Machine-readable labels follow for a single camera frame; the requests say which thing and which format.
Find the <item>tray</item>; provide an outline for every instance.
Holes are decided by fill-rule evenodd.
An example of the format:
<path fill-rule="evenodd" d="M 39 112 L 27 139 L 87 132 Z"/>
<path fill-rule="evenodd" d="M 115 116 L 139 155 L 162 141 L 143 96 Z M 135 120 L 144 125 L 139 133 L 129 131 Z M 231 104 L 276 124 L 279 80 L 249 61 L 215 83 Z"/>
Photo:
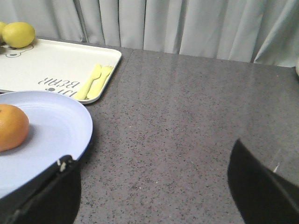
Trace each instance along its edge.
<path fill-rule="evenodd" d="M 90 76 L 96 63 L 113 66 L 99 95 L 79 100 L 98 100 L 109 82 L 121 52 L 81 44 L 35 39 L 31 45 L 13 49 L 0 46 L 0 92 L 52 91 L 72 97 Z"/>

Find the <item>yellow fork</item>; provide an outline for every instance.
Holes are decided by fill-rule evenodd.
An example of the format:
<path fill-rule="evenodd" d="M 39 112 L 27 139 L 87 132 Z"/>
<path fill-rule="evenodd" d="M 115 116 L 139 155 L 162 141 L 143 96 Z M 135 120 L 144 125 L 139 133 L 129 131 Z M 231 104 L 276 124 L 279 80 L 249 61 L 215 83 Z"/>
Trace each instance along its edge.
<path fill-rule="evenodd" d="M 81 89 L 73 96 L 74 99 L 82 100 L 86 99 L 86 95 L 93 84 L 93 81 L 101 76 L 101 66 L 100 64 L 95 64 L 92 74 L 81 87 Z"/>
<path fill-rule="evenodd" d="M 112 66 L 104 66 L 101 71 L 101 76 L 94 81 L 94 85 L 90 88 L 87 98 L 93 99 L 96 98 L 103 89 L 105 81 L 109 74 L 111 73 L 113 67 Z"/>

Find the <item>light blue plate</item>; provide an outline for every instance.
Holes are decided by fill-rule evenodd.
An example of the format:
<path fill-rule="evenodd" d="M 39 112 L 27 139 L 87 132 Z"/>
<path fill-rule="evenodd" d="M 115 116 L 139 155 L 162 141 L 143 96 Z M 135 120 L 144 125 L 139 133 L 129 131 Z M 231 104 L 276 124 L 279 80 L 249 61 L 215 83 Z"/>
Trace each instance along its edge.
<path fill-rule="evenodd" d="M 77 160 L 93 131 L 88 110 L 78 101 L 47 91 L 0 94 L 0 104 L 21 108 L 29 118 L 29 133 L 17 148 L 0 152 L 0 198 L 17 189 L 57 159 Z"/>

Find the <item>white curtain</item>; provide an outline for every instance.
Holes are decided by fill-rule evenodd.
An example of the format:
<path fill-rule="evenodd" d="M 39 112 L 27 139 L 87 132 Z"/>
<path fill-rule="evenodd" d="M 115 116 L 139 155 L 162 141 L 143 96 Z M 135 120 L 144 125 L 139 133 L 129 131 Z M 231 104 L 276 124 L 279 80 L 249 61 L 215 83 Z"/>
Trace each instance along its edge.
<path fill-rule="evenodd" d="M 37 36 L 293 67 L 299 0 L 0 0 Z"/>

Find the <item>speckled granite table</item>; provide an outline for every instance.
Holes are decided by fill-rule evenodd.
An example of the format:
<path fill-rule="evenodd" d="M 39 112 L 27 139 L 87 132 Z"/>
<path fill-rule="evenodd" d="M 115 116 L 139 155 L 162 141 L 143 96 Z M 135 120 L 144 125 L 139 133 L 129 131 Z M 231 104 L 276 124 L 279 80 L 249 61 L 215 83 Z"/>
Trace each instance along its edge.
<path fill-rule="evenodd" d="M 242 224 L 230 195 L 241 138 L 299 183 L 299 79 L 293 68 L 116 48 L 82 158 L 75 224 Z"/>

